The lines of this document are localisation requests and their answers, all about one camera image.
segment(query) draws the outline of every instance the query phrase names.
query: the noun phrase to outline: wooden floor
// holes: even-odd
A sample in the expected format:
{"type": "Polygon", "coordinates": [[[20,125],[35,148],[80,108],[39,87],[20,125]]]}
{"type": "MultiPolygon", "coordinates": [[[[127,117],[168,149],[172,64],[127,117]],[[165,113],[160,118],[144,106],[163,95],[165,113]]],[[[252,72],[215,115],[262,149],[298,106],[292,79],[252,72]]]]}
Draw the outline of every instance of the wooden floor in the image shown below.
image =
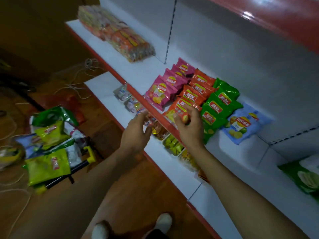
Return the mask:
{"type": "MultiPolygon", "coordinates": [[[[38,91],[31,96],[38,102],[43,101],[41,95],[52,94],[57,89],[70,83],[75,73],[82,65],[59,72],[52,76],[47,82],[38,87],[38,91]]],[[[90,71],[89,74],[97,75],[100,71],[90,71]]],[[[79,73],[76,83],[90,79],[83,72],[79,73]]],[[[69,95],[76,92],[71,89],[63,89],[59,95],[69,95]]],[[[88,92],[81,90],[83,97],[88,92]]],[[[14,134],[22,134],[27,127],[27,116],[30,114],[29,104],[17,104],[25,102],[13,92],[0,90],[0,110],[10,113],[17,123],[17,131],[14,134]]],[[[81,100],[81,110],[85,114],[86,122],[80,129],[91,136],[98,150],[103,156],[108,157],[120,144],[122,131],[102,111],[94,98],[81,100]]],[[[0,138],[5,137],[12,130],[13,124],[8,117],[0,118],[0,138]]],[[[0,146],[8,144],[9,140],[1,140],[0,146]]],[[[204,226],[194,217],[192,211],[186,206],[186,199],[171,184],[171,182],[160,173],[143,155],[135,158],[135,166],[111,187],[96,215],[88,226],[83,238],[90,238],[94,224],[106,220],[112,229],[121,238],[141,238],[144,233],[154,226],[157,217],[163,212],[173,215],[173,226],[168,235],[170,238],[211,238],[204,226]]],[[[23,173],[22,162],[0,172],[0,183],[10,183],[19,178],[23,173]]],[[[74,175],[78,181],[90,168],[84,168],[74,175]]],[[[45,194],[35,195],[32,188],[27,187],[27,175],[16,184],[11,186],[0,186],[0,190],[12,188],[26,188],[32,194],[31,201],[22,214],[15,228],[21,225],[32,213],[32,208],[43,197],[58,198],[71,184],[64,180],[48,190],[45,194]]],[[[27,196],[22,192],[0,193],[0,238],[6,238],[10,226],[18,216],[26,202],[27,196]]]]}

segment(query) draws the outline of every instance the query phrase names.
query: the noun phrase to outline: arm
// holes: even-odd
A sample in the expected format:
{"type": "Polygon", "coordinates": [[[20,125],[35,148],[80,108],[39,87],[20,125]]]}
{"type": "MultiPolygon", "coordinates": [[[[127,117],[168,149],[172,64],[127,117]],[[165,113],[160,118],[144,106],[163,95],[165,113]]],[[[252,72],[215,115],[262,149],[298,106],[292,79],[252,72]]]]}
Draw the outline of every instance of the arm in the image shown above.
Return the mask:
{"type": "Polygon", "coordinates": [[[34,214],[10,238],[81,238],[109,188],[130,169],[134,156],[148,143],[151,128],[143,133],[147,113],[129,122],[117,151],[58,198],[40,201],[34,214]]]}
{"type": "Polygon", "coordinates": [[[191,123],[175,123],[186,148],[207,175],[241,236],[254,238],[308,238],[289,218],[249,185],[236,177],[204,146],[203,124],[196,108],[187,107],[191,123]]]}

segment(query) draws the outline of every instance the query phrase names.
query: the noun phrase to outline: red upper shelf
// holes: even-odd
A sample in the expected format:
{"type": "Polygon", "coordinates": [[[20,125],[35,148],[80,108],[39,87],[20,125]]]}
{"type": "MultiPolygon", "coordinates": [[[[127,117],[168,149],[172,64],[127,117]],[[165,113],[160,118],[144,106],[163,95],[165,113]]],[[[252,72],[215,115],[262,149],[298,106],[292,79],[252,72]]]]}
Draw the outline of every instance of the red upper shelf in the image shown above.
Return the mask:
{"type": "Polygon", "coordinates": [[[319,0],[210,0],[319,53],[319,0]]]}

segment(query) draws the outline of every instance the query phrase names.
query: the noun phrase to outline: orange snack package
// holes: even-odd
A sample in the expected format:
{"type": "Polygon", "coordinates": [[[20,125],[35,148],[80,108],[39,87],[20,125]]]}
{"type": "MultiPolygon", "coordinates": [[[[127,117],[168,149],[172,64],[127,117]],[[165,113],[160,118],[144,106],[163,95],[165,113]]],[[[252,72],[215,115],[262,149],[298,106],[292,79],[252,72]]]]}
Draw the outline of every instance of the orange snack package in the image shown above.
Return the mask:
{"type": "Polygon", "coordinates": [[[209,77],[205,73],[201,72],[199,69],[196,69],[191,81],[193,81],[194,83],[198,83],[201,86],[213,86],[216,79],[209,77]]]}
{"type": "Polygon", "coordinates": [[[203,97],[197,90],[194,90],[189,85],[184,85],[184,88],[179,96],[186,98],[188,101],[192,101],[199,106],[201,106],[206,100],[205,97],[203,97]]]}
{"type": "Polygon", "coordinates": [[[205,99],[208,99],[211,93],[215,92],[216,90],[216,88],[199,84],[199,82],[193,82],[192,80],[189,82],[189,86],[194,90],[198,91],[205,99]]]}
{"type": "Polygon", "coordinates": [[[188,114],[187,110],[184,108],[184,106],[188,104],[189,106],[193,106],[197,108],[199,111],[201,111],[201,107],[197,104],[194,104],[193,102],[183,99],[181,97],[178,97],[176,101],[174,101],[173,104],[169,107],[169,109],[163,113],[164,116],[166,116],[168,119],[170,119],[173,123],[175,123],[174,120],[174,114],[178,113],[178,115],[181,117],[181,120],[184,123],[187,123],[189,121],[190,115],[188,114]]]}

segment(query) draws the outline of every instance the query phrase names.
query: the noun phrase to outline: shoe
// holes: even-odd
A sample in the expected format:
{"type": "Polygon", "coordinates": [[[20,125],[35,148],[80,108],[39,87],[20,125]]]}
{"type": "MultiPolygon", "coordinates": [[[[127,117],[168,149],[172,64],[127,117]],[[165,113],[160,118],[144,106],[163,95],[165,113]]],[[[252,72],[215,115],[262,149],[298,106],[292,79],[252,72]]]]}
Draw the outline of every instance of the shoe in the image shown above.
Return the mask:
{"type": "Polygon", "coordinates": [[[154,229],[159,229],[162,233],[166,234],[172,226],[173,219],[169,213],[161,214],[156,221],[154,229]]]}
{"type": "Polygon", "coordinates": [[[97,223],[92,231],[91,238],[92,239],[108,239],[109,230],[105,223],[99,222],[97,223]]]}

